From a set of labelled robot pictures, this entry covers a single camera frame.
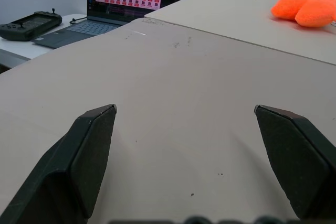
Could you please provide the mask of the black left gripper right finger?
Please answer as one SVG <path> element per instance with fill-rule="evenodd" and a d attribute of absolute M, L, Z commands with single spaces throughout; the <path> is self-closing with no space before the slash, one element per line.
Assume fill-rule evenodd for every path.
<path fill-rule="evenodd" d="M 336 219 L 336 146 L 307 118 L 257 105 L 271 168 L 299 219 Z"/>

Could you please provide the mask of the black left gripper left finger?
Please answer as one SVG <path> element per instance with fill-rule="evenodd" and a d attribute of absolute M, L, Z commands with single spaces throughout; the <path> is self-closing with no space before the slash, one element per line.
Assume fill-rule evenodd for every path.
<path fill-rule="evenodd" d="M 106 172 L 117 107 L 79 116 L 38 161 L 0 224 L 87 224 Z"/>

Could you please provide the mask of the white side table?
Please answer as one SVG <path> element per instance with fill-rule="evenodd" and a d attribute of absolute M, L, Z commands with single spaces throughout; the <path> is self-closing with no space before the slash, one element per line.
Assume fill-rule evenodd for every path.
<path fill-rule="evenodd" d="M 0 65 L 14 68 L 49 51 L 52 49 L 31 41 L 9 41 L 0 38 Z"/>

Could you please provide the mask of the black handheld remote controller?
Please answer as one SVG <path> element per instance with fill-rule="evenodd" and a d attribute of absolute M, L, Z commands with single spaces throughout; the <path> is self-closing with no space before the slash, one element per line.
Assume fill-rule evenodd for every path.
<path fill-rule="evenodd" d="M 0 24 L 0 37 L 10 41 L 30 41 L 54 29 L 62 23 L 62 17 L 52 12 L 38 11 L 8 24 Z"/>

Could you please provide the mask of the beige adjoining table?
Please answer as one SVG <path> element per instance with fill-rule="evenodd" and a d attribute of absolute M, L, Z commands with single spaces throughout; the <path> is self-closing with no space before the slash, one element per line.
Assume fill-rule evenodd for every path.
<path fill-rule="evenodd" d="M 277 0 L 180 0 L 146 15 L 336 66 L 336 26 L 307 28 L 273 17 Z"/>

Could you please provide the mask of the orange plush toy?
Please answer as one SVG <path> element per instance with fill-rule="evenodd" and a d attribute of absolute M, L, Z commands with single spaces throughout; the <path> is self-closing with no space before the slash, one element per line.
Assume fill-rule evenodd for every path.
<path fill-rule="evenodd" d="M 336 0 L 279 0 L 270 12 L 303 27 L 320 28 L 336 22 Z"/>

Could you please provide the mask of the grey open laptop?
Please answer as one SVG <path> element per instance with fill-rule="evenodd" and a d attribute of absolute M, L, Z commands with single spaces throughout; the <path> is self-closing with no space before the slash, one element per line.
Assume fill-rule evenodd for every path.
<path fill-rule="evenodd" d="M 87 16 L 53 33 L 33 39 L 33 43 L 57 49 L 74 42 L 110 32 L 135 19 L 179 0 L 87 0 Z"/>

